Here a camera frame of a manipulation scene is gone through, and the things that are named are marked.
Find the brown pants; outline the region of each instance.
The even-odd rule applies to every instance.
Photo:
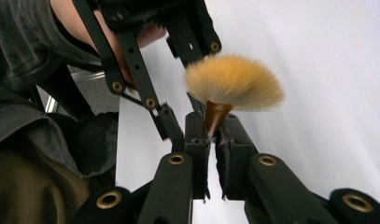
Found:
[[[91,193],[111,185],[112,174],[81,178],[23,136],[0,144],[0,224],[69,223]]]

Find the shirt sleeve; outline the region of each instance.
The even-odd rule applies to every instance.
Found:
[[[0,82],[25,91],[63,60],[100,64],[58,28],[49,0],[0,0]]]

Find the black plastic part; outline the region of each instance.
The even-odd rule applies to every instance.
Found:
[[[139,219],[141,210],[143,209],[144,202],[146,201],[149,189],[151,188],[152,181],[148,182],[141,188],[132,192],[132,202],[131,202],[131,211],[132,217],[134,220]]]
[[[354,189],[333,191],[328,207],[341,223],[380,224],[380,203]]]
[[[52,96],[74,119],[80,120],[94,115],[65,63],[59,65],[52,75],[39,83],[39,87]]]
[[[120,42],[129,71],[134,78],[134,83],[140,99],[143,102],[143,107],[148,110],[156,108],[160,103],[158,102],[157,94],[149,78],[148,70],[137,45],[134,32],[119,32],[117,33],[117,38]]]
[[[161,139],[165,140],[166,138],[168,138],[169,136],[168,136],[168,134],[166,132],[165,127],[163,126],[163,122],[162,122],[162,120],[161,120],[161,118],[160,118],[160,116],[158,114],[159,112],[157,111],[156,114],[154,114],[153,110],[149,110],[148,112],[151,115],[152,120],[154,121],[155,127],[157,128],[158,133],[160,134]]]
[[[210,198],[207,188],[210,144],[207,139],[204,120],[197,111],[186,116],[185,139],[185,152],[192,157],[194,164],[196,164],[193,166],[193,198],[204,199],[205,196]]]
[[[175,112],[168,104],[163,104],[158,109],[158,115],[162,122],[162,127],[167,136],[172,141],[172,152],[184,152],[184,134],[178,125]]]
[[[183,0],[96,0],[108,26],[115,31],[141,32],[145,24],[163,22],[181,10]]]
[[[162,157],[137,223],[191,223],[192,158],[185,153]]]
[[[254,155],[249,178],[273,223],[338,223],[279,158]]]
[[[254,187],[248,189],[245,199],[245,213],[249,224],[272,224],[268,212]]]
[[[221,42],[213,27],[204,0],[190,0],[186,15],[204,56],[221,51]]]
[[[105,193],[116,191],[120,194],[120,202],[111,208],[100,208],[97,206],[99,197]],[[127,189],[120,187],[105,188],[88,198],[82,204],[72,220],[72,224],[121,224],[134,223],[131,211],[132,195]]]
[[[204,55],[184,13],[177,14],[166,24],[169,47],[176,53],[184,66],[201,60]]]
[[[125,87],[128,85],[134,89],[134,86],[130,85],[123,79],[123,75],[120,71],[120,66],[117,62],[114,51],[110,47],[106,36],[99,25],[99,22],[93,14],[91,2],[93,1],[73,0],[74,6],[84,22],[84,25],[87,28],[87,31],[90,34],[91,39],[100,55],[103,70],[106,74],[107,87],[115,94],[125,95]],[[114,88],[113,83],[119,83],[121,88]]]
[[[239,118],[229,114],[216,136],[216,157],[223,197],[246,198],[247,170],[250,158],[257,153]]]

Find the gray shirt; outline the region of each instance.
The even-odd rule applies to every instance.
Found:
[[[115,149],[99,170],[81,173],[56,122],[20,95],[66,59],[99,63],[61,34],[49,0],[0,0],[0,142],[21,131],[50,159],[78,175],[97,175],[115,162]]]

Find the brush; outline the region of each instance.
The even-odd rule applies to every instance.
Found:
[[[240,55],[209,56],[186,68],[190,94],[206,105],[204,124],[215,136],[219,125],[236,111],[266,111],[284,99],[274,74],[262,63]]]

